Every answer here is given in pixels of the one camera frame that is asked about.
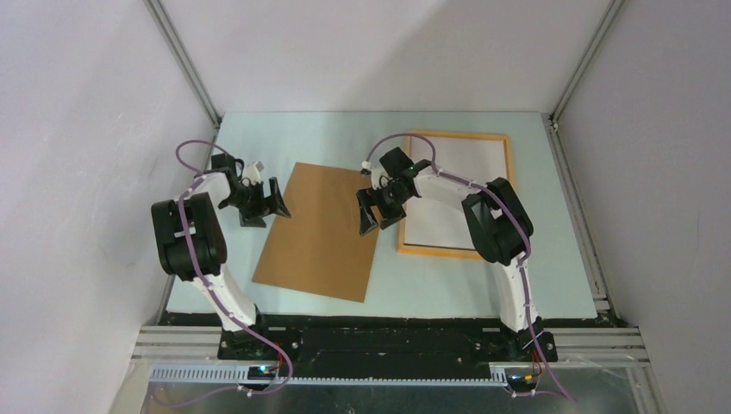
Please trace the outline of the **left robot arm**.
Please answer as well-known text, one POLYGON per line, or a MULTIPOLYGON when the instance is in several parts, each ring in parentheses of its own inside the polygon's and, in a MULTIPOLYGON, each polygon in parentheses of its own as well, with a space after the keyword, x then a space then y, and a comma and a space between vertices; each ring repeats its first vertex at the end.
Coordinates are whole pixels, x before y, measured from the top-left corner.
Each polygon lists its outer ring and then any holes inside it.
POLYGON ((263 180, 264 166, 245 166, 229 154, 216 154, 211 168, 198 173, 177 198, 151 207, 156 247, 168 275, 195 286, 211 303, 222 324, 228 349, 239 345, 252 359, 272 348, 272 335, 257 327, 257 305, 228 269, 228 245, 219 222, 226 208, 237 211, 243 228, 266 227, 268 216, 290 217, 278 179, 263 180))

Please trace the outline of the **brown cardboard backing board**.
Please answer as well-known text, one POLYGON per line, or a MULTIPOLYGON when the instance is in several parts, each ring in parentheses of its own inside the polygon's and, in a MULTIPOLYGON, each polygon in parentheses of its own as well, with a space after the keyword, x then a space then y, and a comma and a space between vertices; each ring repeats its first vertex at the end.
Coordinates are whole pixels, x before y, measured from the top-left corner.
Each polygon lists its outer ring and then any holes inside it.
POLYGON ((359 233, 359 172, 297 162, 284 191, 291 215, 274 219, 256 283, 364 302, 378 232, 359 233))

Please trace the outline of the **printed photo with white border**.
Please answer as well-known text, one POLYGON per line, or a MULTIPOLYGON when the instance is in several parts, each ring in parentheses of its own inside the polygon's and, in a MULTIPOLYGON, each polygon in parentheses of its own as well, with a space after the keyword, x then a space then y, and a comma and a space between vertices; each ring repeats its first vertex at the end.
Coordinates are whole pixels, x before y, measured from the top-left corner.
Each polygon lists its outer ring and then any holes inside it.
MULTIPOLYGON (((436 168, 438 170, 453 176, 460 177, 458 175, 448 172, 443 166, 440 166, 436 163, 436 150, 435 148, 433 148, 433 144, 429 140, 422 141, 418 138, 410 137, 407 140, 405 152, 413 161, 435 160, 436 168)), ((453 181, 451 179, 427 179, 425 186, 427 187, 428 194, 426 196, 422 196, 421 198, 431 198, 433 200, 439 200, 445 204, 460 201, 462 210, 464 211, 462 201, 468 195, 472 193, 477 193, 478 195, 482 194, 479 189, 473 186, 469 186, 468 184, 470 182, 473 182, 478 183, 483 187, 486 187, 489 182, 482 184, 475 179, 464 179, 462 177, 460 178, 461 180, 459 181, 453 181)))

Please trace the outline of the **wooden picture frame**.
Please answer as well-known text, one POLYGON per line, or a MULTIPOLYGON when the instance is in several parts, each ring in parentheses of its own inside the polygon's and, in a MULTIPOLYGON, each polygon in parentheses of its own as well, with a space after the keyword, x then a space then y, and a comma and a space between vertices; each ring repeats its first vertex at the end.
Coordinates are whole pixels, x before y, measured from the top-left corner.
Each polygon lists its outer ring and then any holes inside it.
MULTIPOLYGON (((485 184, 505 178, 515 184, 515 168, 507 135, 416 130, 436 150, 436 163, 464 179, 485 184)), ((407 216, 398 224, 397 252, 478 260, 461 202, 445 204, 431 198, 412 198, 407 216)))

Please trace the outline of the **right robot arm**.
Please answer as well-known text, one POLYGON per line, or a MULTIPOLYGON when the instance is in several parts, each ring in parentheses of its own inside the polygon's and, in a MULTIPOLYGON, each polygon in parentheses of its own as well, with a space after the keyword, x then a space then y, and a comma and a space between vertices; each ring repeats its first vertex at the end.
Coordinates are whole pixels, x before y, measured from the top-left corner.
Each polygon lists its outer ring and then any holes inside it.
POLYGON ((497 178, 486 184, 462 178, 431 160, 414 162, 401 148, 384 154, 377 164, 364 160, 361 172, 371 181, 357 191, 359 232, 386 229, 403 220, 412 198, 426 198, 461 212, 474 250, 490 263, 500 298, 499 317, 507 331, 504 354, 522 361, 544 356, 542 320, 534 306, 527 263, 534 226, 512 184, 497 178))

